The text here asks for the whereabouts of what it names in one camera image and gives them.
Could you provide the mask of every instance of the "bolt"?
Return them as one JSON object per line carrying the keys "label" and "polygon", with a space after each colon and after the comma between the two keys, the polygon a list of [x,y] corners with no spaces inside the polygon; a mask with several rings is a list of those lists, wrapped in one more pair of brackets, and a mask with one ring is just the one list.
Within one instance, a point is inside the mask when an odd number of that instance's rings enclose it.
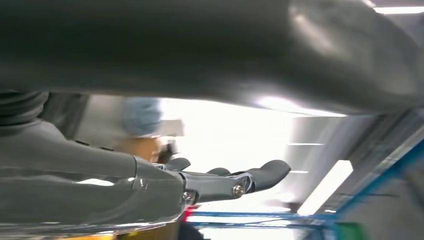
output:
{"label": "bolt", "polygon": [[194,197],[194,194],[193,194],[192,192],[185,191],[185,192],[182,194],[182,198],[183,198],[184,200],[192,200],[192,199],[193,199],[193,197]]}
{"label": "bolt", "polygon": [[243,196],[243,194],[245,194],[245,187],[239,184],[235,185],[232,188],[232,194],[234,195],[234,197],[240,198],[241,196]]}

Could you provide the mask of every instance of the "blue metal frame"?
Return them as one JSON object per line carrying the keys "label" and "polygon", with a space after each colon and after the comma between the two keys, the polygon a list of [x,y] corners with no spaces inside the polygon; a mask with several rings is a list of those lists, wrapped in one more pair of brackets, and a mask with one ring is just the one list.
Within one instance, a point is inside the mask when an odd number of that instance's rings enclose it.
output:
{"label": "blue metal frame", "polygon": [[[221,217],[221,218],[231,218],[231,217],[246,217],[246,218],[273,218],[271,220],[265,221],[255,221],[248,223],[226,223],[226,222],[191,222],[196,227],[199,228],[218,228],[218,229],[228,229],[228,228],[249,228],[249,229],[306,229],[311,230],[310,235],[305,239],[318,239],[324,240],[325,234],[324,230],[329,229],[334,233],[335,239],[339,239],[339,234],[335,222],[347,211],[358,205],[363,198],[369,196],[372,192],[378,190],[384,183],[393,179],[400,174],[402,174],[405,169],[409,166],[415,164],[417,160],[424,159],[424,140],[418,143],[414,148],[412,148],[408,153],[401,157],[396,163],[387,168],[382,174],[377,176],[372,180],[367,186],[365,186],[361,191],[356,195],[352,196],[347,202],[345,202],[339,209],[337,209],[335,214],[315,214],[315,215],[299,215],[299,214],[290,214],[290,213],[269,213],[269,212],[204,212],[204,211],[195,211],[193,216],[203,216],[203,217]],[[423,199],[418,199],[419,203],[423,203]],[[278,225],[278,224],[267,224],[279,220],[315,220],[317,224],[289,224],[289,225]]]}

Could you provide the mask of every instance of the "red object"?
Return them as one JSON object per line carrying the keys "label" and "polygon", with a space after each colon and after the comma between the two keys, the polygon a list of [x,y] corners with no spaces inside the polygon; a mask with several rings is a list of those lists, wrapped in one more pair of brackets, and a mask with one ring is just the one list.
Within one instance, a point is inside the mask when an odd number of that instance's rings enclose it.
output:
{"label": "red object", "polygon": [[197,209],[199,206],[196,206],[196,205],[192,205],[192,206],[188,206],[188,207],[186,207],[185,208],[185,211],[184,211],[184,213],[183,213],[183,218],[182,218],[182,221],[184,222],[184,223],[186,223],[187,222],[187,220],[189,219],[189,217],[191,216],[191,215],[193,215],[193,211],[195,210],[195,209]]}

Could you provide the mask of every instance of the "gray plastic housing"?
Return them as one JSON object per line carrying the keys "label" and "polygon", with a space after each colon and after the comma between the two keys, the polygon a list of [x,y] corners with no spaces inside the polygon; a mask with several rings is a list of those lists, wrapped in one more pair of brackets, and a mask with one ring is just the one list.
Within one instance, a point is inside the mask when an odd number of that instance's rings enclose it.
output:
{"label": "gray plastic housing", "polygon": [[129,231],[177,219],[184,181],[72,142],[41,120],[0,126],[0,238]]}

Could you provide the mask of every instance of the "bright light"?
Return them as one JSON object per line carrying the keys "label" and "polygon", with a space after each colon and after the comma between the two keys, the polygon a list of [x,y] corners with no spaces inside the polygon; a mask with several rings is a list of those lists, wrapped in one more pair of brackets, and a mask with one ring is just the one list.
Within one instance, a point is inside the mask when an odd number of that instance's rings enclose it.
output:
{"label": "bright light", "polygon": [[282,208],[279,208],[279,209],[278,209],[278,211],[279,211],[279,212],[290,212],[290,211],[291,211],[291,209],[290,209],[290,208],[288,208],[288,207],[282,207]]}
{"label": "bright light", "polygon": [[300,215],[312,215],[316,213],[353,171],[351,161],[338,160],[302,204],[297,213]]}
{"label": "bright light", "polygon": [[303,108],[294,102],[279,97],[263,97],[257,103],[265,108],[282,112],[305,114],[315,117],[346,117],[346,115],[340,113]]}
{"label": "bright light", "polygon": [[78,181],[78,184],[88,184],[88,185],[97,185],[97,186],[113,186],[115,185],[113,182],[100,180],[96,178],[90,178],[84,181]]}
{"label": "bright light", "polygon": [[374,7],[379,14],[421,14],[424,13],[424,6],[392,6],[392,7]]}
{"label": "bright light", "polygon": [[302,170],[291,170],[290,173],[291,174],[307,174],[309,172],[308,171],[302,171]]}
{"label": "bright light", "polygon": [[299,143],[299,142],[290,142],[287,144],[288,146],[322,146],[324,144],[321,143]]}
{"label": "bright light", "polygon": [[376,7],[376,4],[374,2],[372,2],[371,0],[362,0],[362,2],[364,2],[370,8]]}

